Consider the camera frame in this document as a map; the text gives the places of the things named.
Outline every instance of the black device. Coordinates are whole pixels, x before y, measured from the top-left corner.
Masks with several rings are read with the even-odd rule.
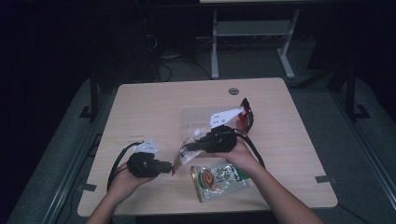
[[[208,153],[230,152],[236,146],[236,132],[229,126],[221,125],[212,129],[199,140],[184,145],[187,151],[201,150]]]
[[[138,146],[141,142],[135,142],[124,148],[111,168],[110,175],[108,176],[107,189],[110,188],[114,177],[117,174],[117,167],[120,160],[125,155],[126,151],[133,146]],[[138,152],[134,153],[127,161],[128,170],[136,177],[155,177],[160,173],[170,173],[172,170],[172,163],[168,161],[154,160],[154,155],[151,153]]]
[[[129,172],[136,177],[155,177],[160,173],[169,174],[172,170],[172,163],[154,160],[154,157],[153,154],[145,152],[132,154],[126,162]]]
[[[232,129],[229,126],[221,125],[211,130],[206,136],[196,140],[193,143],[188,143],[183,147],[187,151],[204,150],[208,153],[213,152],[230,152],[236,146],[236,137],[242,138],[253,151],[259,163],[265,168],[262,156],[257,151],[250,138],[241,130]]]

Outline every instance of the wrapper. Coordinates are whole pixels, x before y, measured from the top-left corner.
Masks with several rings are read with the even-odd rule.
[[[191,173],[201,203],[252,186],[249,176],[226,160],[220,160],[211,166],[192,166]]]

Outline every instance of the person's right hand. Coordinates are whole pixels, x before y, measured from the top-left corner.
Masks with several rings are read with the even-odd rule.
[[[256,165],[260,165],[251,154],[245,141],[240,137],[236,138],[236,146],[230,152],[211,153],[211,156],[224,158],[227,162],[248,174]]]

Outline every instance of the white metal frame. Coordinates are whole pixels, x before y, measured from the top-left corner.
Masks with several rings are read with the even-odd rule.
[[[300,9],[294,10],[291,20],[283,21],[218,21],[218,12],[213,13],[212,38],[212,78],[219,78],[219,64],[217,54],[218,36],[237,35],[284,35],[286,37],[282,48],[277,53],[288,78],[294,78],[293,71],[286,56],[291,37],[293,36]]]

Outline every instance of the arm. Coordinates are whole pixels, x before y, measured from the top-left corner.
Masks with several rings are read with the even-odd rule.
[[[257,162],[241,138],[238,137],[237,144],[231,152],[214,153],[212,156],[224,158],[250,175],[279,223],[323,223],[309,207],[285,189]]]
[[[135,177],[128,171],[126,163],[121,165],[117,172],[106,196],[92,212],[87,224],[109,223],[119,203],[131,196],[140,185],[154,179]]]

